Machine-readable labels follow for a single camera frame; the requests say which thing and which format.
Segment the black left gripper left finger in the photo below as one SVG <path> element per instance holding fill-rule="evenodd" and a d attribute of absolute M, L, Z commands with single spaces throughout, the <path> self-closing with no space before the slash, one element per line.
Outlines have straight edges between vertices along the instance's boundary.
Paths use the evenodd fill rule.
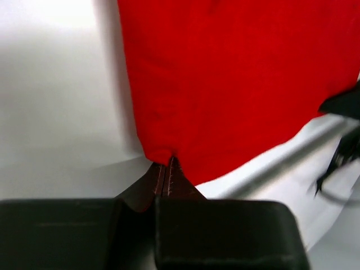
<path fill-rule="evenodd" d="M 2 269 L 155 269 L 154 201 L 166 168 L 153 164 L 111 198 L 1 202 Z"/>

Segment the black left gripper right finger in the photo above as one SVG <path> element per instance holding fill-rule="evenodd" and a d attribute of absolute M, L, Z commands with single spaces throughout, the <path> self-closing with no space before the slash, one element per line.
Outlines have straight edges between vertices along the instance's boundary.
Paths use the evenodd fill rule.
<path fill-rule="evenodd" d="M 210 200 L 176 158 L 154 202 L 158 269 L 308 269 L 291 210 L 276 201 Z"/>

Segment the bright red t-shirt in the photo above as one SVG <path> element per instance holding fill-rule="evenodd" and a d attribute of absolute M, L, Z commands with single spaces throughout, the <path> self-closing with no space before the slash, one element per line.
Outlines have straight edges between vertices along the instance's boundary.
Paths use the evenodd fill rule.
<path fill-rule="evenodd" d="M 118 6 L 145 156 L 195 185 L 290 140 L 358 78 L 358 1 Z"/>

